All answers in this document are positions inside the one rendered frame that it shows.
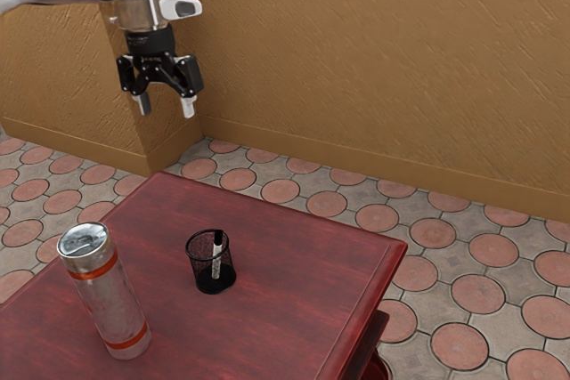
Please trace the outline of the silver can with orange bands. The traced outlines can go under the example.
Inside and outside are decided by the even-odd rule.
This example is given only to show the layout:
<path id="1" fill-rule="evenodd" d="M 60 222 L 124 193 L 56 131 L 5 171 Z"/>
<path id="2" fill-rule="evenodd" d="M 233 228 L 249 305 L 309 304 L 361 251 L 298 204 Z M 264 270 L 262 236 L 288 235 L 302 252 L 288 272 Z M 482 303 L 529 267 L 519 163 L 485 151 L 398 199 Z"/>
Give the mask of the silver can with orange bands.
<path id="1" fill-rule="evenodd" d="M 144 353 L 151 329 L 107 226 L 72 227 L 57 252 L 110 355 L 132 360 Z"/>

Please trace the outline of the white pen with black cap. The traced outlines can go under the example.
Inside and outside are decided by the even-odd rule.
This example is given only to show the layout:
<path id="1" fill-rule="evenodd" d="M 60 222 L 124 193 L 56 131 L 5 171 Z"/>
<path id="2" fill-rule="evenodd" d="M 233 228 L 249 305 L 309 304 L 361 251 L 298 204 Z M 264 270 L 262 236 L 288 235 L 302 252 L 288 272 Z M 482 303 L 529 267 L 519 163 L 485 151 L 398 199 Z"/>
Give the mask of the white pen with black cap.
<path id="1" fill-rule="evenodd" d="M 214 244 L 212 251 L 211 278 L 218 280 L 221 273 L 221 253 L 223 250 L 224 232 L 216 230 L 214 232 Z"/>

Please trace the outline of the black mesh pen holder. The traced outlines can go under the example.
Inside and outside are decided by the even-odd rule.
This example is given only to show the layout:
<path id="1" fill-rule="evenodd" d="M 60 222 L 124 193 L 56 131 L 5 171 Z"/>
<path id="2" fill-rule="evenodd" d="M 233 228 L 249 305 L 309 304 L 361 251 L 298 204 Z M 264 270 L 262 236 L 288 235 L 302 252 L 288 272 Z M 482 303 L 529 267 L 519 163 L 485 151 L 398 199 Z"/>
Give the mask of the black mesh pen holder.
<path id="1" fill-rule="evenodd" d="M 197 289 L 207 295 L 217 295 L 233 286 L 237 279 L 230 251 L 230 240 L 224 232 L 221 253 L 221 273 L 218 280 L 211 278 L 214 232 L 219 229 L 200 230 L 186 241 L 185 253 L 188 256 Z"/>

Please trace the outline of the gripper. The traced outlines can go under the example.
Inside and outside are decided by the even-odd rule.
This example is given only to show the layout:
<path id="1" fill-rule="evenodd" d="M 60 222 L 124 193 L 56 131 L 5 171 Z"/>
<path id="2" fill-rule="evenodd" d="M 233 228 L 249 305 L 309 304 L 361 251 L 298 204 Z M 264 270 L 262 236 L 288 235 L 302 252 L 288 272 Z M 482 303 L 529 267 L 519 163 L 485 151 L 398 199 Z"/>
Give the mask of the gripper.
<path id="1" fill-rule="evenodd" d="M 147 70 L 135 73 L 143 64 L 157 64 L 159 81 L 174 89 L 180 96 L 185 118 L 195 115 L 194 103 L 198 92 L 204 88 L 198 59 L 190 54 L 175 57 L 175 34 L 171 26 L 151 31 L 125 32 L 127 55 L 117 58 L 118 77 L 121 88 L 131 93 L 141 114 L 151 113 L 151 102 L 147 94 L 150 83 Z"/>

